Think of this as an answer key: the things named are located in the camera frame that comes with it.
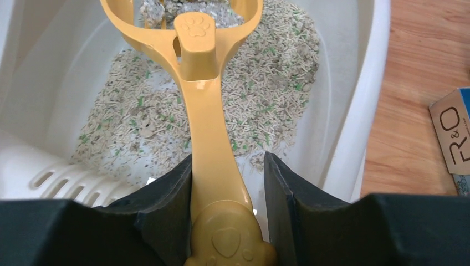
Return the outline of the yellow litter scoop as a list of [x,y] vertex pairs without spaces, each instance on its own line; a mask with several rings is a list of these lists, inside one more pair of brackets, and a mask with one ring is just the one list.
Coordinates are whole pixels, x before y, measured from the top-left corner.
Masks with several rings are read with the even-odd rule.
[[217,28],[205,13],[178,15],[173,29],[134,25],[133,1],[102,1],[124,39],[160,64],[177,84],[191,133],[191,255],[186,265],[276,265],[232,153],[223,113],[221,77],[227,62],[258,26],[262,1],[231,1],[244,18]]

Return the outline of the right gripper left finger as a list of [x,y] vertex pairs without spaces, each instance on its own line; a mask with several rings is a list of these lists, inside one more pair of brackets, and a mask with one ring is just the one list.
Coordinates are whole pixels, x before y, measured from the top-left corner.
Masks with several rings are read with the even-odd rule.
[[191,232],[191,156],[156,181],[100,211],[127,217],[130,227],[161,265],[183,265]]

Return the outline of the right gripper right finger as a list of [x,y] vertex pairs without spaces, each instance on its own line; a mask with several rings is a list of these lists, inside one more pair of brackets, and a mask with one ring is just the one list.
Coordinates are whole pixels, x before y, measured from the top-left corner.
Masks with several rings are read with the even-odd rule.
[[349,205],[291,170],[276,154],[264,154],[264,191],[269,242],[278,265],[306,265],[303,240],[316,226],[301,220],[301,213],[329,211]]

